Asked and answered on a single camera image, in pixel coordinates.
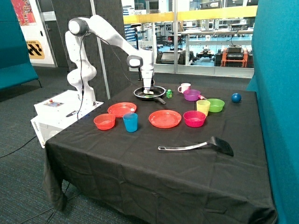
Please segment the orange machine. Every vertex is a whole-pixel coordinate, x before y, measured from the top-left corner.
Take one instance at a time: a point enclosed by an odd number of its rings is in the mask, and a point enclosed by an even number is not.
[[[246,68],[248,61],[248,51],[241,46],[229,46],[222,53],[222,67],[241,67]]]

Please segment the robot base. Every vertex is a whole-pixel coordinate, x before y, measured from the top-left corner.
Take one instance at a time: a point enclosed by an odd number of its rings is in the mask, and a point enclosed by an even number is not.
[[[102,104],[103,102],[96,102],[95,105],[84,107],[78,113],[78,118],[84,117]],[[45,148],[47,140],[77,121],[76,111],[80,105],[78,91],[71,90],[34,105],[37,116],[31,119],[31,124],[42,148]]]

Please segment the white mug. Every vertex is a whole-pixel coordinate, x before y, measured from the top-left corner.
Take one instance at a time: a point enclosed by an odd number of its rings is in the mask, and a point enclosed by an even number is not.
[[[190,83],[182,83],[179,87],[178,87],[178,91],[181,93],[184,93],[186,90],[191,89],[191,84]]]

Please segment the blue cup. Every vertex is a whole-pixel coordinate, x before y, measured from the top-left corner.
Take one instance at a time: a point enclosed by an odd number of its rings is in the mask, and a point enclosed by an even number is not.
[[[126,113],[123,117],[127,132],[135,132],[138,128],[137,113]]]

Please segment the frying pan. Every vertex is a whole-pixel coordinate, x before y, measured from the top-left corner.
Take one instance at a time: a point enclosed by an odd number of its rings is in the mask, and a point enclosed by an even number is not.
[[[161,98],[166,93],[166,89],[164,89],[163,87],[154,86],[152,90],[154,92],[154,95],[145,94],[143,90],[143,87],[136,89],[134,91],[134,95],[141,100],[154,100],[160,102],[161,104],[166,104],[166,102]]]

